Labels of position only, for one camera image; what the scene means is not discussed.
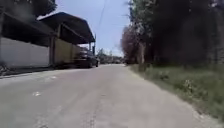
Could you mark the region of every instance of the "car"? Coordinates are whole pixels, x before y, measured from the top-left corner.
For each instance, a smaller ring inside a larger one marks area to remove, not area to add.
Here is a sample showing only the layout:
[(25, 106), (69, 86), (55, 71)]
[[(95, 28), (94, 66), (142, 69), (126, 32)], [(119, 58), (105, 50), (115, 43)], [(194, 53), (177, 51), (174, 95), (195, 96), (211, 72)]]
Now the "car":
[(89, 50), (81, 50), (74, 58), (74, 64), (77, 67), (92, 68), (99, 66), (99, 59)]

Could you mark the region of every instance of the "blue sky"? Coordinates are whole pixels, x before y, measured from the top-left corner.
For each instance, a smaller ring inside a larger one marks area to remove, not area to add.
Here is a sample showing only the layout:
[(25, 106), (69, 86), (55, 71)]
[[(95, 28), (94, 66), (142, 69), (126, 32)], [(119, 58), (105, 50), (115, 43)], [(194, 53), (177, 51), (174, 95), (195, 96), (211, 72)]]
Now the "blue sky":
[[(106, 8), (99, 26), (101, 12), (106, 1)], [(56, 0), (56, 12), (66, 12), (86, 19), (93, 34), (97, 33), (97, 50), (113, 51), (115, 55), (122, 55), (119, 44), (123, 28), (129, 24), (126, 15), (129, 14), (129, 0)]]

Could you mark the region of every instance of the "vegetation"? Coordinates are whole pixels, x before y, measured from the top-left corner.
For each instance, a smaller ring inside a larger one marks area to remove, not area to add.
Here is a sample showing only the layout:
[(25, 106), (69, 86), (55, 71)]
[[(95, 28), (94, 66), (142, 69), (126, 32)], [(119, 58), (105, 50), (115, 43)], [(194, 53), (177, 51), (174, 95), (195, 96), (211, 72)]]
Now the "vegetation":
[(0, 0), (0, 5), (4, 5), (11, 13), (32, 13), (35, 17), (47, 15), (56, 9), (55, 0)]
[(123, 58), (119, 57), (119, 56), (114, 56), (114, 55), (108, 55), (105, 53), (105, 51), (103, 49), (100, 49), (97, 57), (100, 60), (101, 64), (111, 64), (111, 63), (115, 63), (115, 64), (120, 64), (123, 63)]
[(215, 56), (212, 48), (219, 41), (215, 13), (222, 9), (213, 1), (131, 0), (129, 5), (130, 28), (140, 44), (135, 52), (140, 60), (159, 65), (201, 65), (216, 61), (213, 55), (212, 59), (208, 55)]
[(138, 63), (134, 69), (224, 121), (224, 71), (217, 70), (219, 58), (224, 62), (223, 2), (131, 0), (129, 6), (121, 45), (126, 59)]
[[(132, 68), (138, 71), (137, 65)], [(214, 71), (182, 67), (149, 67), (141, 74), (195, 104), (199, 113), (211, 114), (224, 122), (223, 68)]]

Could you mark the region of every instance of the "grass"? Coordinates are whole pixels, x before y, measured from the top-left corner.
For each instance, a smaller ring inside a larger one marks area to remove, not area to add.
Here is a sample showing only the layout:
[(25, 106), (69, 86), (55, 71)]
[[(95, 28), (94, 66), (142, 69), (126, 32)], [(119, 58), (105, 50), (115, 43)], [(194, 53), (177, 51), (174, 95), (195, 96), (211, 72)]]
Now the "grass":
[(206, 113), (224, 122), (224, 70), (184, 69), (182, 67), (149, 67), (139, 71), (145, 79), (178, 94)]

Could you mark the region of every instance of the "road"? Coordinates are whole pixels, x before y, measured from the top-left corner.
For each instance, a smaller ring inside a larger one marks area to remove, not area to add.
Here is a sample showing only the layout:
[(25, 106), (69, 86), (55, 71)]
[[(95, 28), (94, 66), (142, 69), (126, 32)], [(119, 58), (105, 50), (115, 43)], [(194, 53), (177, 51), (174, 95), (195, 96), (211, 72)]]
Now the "road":
[(1, 128), (221, 128), (122, 65), (0, 79)]

